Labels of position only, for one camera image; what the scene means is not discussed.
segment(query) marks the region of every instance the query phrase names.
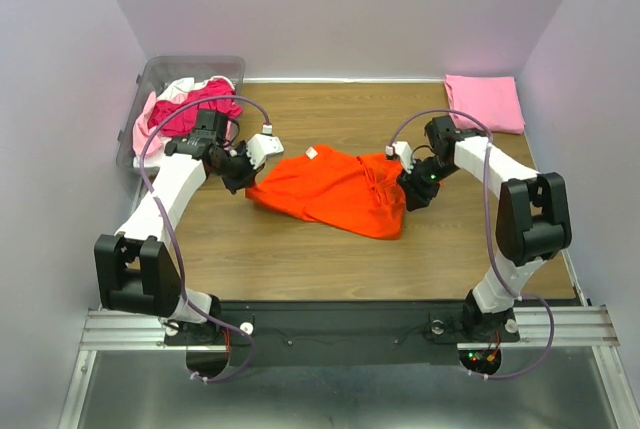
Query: white wall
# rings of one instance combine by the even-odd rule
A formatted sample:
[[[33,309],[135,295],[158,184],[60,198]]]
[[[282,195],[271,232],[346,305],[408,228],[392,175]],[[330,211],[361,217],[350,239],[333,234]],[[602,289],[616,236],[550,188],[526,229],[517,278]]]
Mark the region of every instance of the white wall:
[[[0,427],[56,427],[143,52],[116,0],[0,0]]]
[[[251,77],[520,71],[561,0],[118,0],[147,55],[234,54]]]
[[[640,399],[640,0],[564,0],[518,79],[543,170],[567,180],[571,258]]]

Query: gray floor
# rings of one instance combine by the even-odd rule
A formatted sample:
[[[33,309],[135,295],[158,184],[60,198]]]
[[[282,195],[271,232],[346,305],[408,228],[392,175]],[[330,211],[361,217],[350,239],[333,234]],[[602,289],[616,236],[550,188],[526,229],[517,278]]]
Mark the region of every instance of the gray floor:
[[[501,372],[539,350],[504,351]],[[512,381],[428,365],[249,370],[190,381],[184,354],[99,354],[80,427],[397,429],[616,427],[589,348],[557,348]]]

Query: red cloth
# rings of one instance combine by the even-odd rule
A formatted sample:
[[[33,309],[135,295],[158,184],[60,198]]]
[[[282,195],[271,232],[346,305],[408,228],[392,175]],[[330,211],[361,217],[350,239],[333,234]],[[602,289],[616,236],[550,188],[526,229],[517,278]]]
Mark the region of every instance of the red cloth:
[[[350,156],[318,144],[317,155],[283,159],[245,196],[305,221],[318,221],[377,239],[402,235],[405,195],[399,161],[384,154]]]
[[[173,114],[177,109],[188,104],[189,102],[197,101],[204,97],[222,96],[235,94],[236,92],[224,79],[214,79],[209,81],[202,89],[192,91],[189,93],[184,102],[175,104],[171,101],[158,101],[156,102],[153,112],[149,117],[149,129],[157,126],[164,121],[167,116]],[[205,102],[202,104],[190,107],[182,114],[176,116],[169,121],[166,126],[162,128],[162,133],[166,136],[181,136],[183,134],[189,134],[193,127],[196,125],[196,117],[198,116],[198,109],[207,107],[209,109],[216,109],[220,112],[228,114],[229,117],[238,117],[242,113],[242,106],[237,104],[232,99],[221,99],[219,101]]]

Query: pink cloth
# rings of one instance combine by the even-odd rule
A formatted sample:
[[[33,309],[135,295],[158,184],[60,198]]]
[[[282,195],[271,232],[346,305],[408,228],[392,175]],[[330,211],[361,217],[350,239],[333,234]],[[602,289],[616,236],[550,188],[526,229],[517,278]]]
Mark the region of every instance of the pink cloth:
[[[444,79],[449,107],[466,112],[492,131],[524,132],[516,82],[513,77],[449,76]],[[469,119],[451,114],[458,129],[478,128]]]
[[[207,83],[202,89],[191,91],[186,99],[175,103],[171,101],[157,101],[151,117],[149,117],[148,126],[149,129],[160,124],[170,114],[173,114],[179,107],[188,104],[189,102],[197,101],[204,97],[220,96],[235,94],[233,86],[229,84],[223,78],[213,79]],[[198,115],[198,109],[201,107],[207,107],[209,109],[216,109],[220,112],[228,114],[230,117],[238,117],[242,113],[242,106],[237,104],[231,99],[223,99],[220,101],[207,102],[193,106],[187,109],[179,116],[172,119],[166,126],[162,128],[162,133],[167,136],[180,136],[188,134],[191,129],[196,125],[196,117]]]
[[[133,151],[138,156],[142,154],[142,149],[151,135],[151,129],[149,129],[149,118],[151,117],[153,108],[156,105],[156,101],[156,93],[152,92],[149,94],[149,99],[147,99],[142,112],[136,119],[136,123],[133,126]],[[151,154],[155,154],[163,147],[164,142],[162,142],[162,139],[160,139],[159,136],[156,136],[153,138],[153,141],[151,141],[147,154],[149,156]]]

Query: white tag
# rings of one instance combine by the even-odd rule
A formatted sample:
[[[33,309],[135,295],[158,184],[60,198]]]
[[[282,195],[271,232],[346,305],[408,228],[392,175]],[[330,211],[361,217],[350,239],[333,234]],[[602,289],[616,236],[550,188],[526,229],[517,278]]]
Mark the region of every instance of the white tag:
[[[309,149],[307,149],[307,152],[305,152],[305,154],[309,159],[313,159],[318,155],[318,151],[316,151],[313,147],[310,147]]]

